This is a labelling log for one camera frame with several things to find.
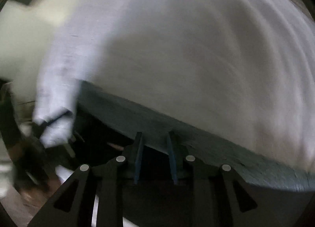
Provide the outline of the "dark teal patterned pant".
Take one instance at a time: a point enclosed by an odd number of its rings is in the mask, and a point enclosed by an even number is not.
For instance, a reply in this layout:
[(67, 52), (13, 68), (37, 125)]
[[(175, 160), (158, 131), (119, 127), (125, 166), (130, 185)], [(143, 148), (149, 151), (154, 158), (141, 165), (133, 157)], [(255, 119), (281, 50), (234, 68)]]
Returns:
[(167, 134), (173, 131), (188, 153), (205, 164), (230, 165), (267, 206), (281, 226), (314, 226), (314, 176), (258, 156), (206, 131), (107, 94), (84, 82), (78, 89), (53, 85), (38, 100), (51, 113), (55, 134), (73, 131), (75, 170), (101, 166), (123, 155), (136, 134), (143, 135), (138, 177), (123, 185), (123, 225), (192, 226), (181, 188), (173, 183)]

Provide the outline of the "white plush bed blanket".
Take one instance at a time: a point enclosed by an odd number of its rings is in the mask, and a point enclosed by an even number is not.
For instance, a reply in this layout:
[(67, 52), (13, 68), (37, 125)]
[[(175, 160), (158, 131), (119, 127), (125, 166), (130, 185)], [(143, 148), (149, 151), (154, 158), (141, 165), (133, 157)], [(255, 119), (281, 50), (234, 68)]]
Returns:
[(83, 82), (314, 171), (314, 21), (290, 0), (82, 0), (34, 120), (73, 110)]

